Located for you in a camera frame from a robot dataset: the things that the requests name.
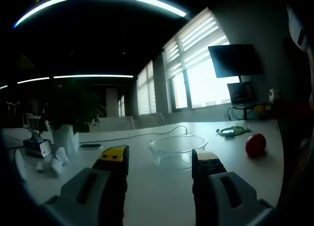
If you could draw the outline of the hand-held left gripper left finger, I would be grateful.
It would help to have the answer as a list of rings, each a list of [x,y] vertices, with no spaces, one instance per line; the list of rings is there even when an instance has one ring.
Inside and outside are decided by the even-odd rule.
[[[129,172],[129,146],[103,151],[91,168],[84,168],[45,205],[71,226],[121,226]]]

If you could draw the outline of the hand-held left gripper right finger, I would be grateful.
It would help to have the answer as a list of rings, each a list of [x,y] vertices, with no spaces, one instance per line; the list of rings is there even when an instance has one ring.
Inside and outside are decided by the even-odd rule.
[[[266,226],[272,206],[257,198],[256,190],[219,158],[202,149],[192,150],[192,192],[197,226]]]

